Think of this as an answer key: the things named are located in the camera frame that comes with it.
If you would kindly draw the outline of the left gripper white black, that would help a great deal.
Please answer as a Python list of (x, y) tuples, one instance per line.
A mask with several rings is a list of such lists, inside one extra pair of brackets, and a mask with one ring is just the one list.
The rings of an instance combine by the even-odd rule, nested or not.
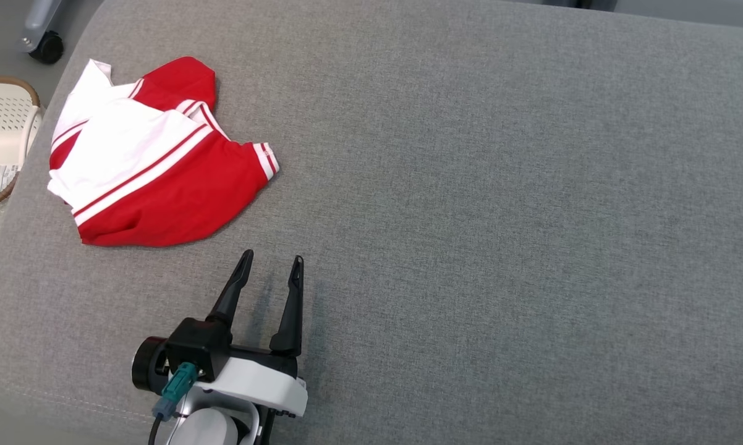
[[(230, 328), (239, 296), (250, 276), (253, 250), (246, 250), (211, 308), (206, 321)], [(230, 349), (230, 358), (213, 382), (196, 382), (177, 404), (179, 416), (205, 408), (230, 412), (258, 412), (261, 417), (303, 417), (308, 392), (298, 376), (297, 358), (302, 352), (304, 312), (304, 259), (297, 255), (291, 267), (289, 295), (280, 326), (270, 340), (269, 353), (253, 347)], [(142, 342), (132, 361), (132, 383), (142, 391), (161, 394), (172, 376), (164, 352), (165, 340), (151, 336)]]

